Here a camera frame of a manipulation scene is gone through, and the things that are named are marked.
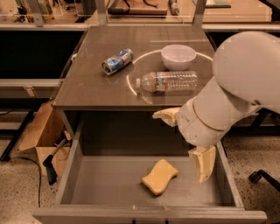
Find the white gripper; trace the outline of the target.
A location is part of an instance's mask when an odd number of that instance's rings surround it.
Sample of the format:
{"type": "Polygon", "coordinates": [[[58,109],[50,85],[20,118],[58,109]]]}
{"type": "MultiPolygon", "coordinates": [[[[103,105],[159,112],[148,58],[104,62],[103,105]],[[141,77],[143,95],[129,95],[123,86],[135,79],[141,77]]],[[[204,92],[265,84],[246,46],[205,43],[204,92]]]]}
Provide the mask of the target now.
{"type": "Polygon", "coordinates": [[[161,119],[171,127],[178,125],[183,138],[194,146],[189,151],[197,172],[198,182],[204,183],[212,175],[216,159],[216,145],[227,133],[226,130],[213,129],[204,124],[195,113],[192,98],[181,108],[166,108],[155,112],[153,119],[161,119]]]}

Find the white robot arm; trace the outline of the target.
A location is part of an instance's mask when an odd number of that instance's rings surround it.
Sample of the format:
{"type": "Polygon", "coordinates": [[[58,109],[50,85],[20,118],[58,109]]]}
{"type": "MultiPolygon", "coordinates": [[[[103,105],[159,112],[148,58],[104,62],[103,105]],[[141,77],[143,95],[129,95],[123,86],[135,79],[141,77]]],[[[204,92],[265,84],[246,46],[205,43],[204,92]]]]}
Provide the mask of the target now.
{"type": "Polygon", "coordinates": [[[199,182],[214,169],[214,146],[230,128],[259,109],[280,113],[280,38],[261,31],[244,31],[226,39],[213,56],[213,78],[180,108],[153,117],[178,127],[194,146],[199,182]]]}

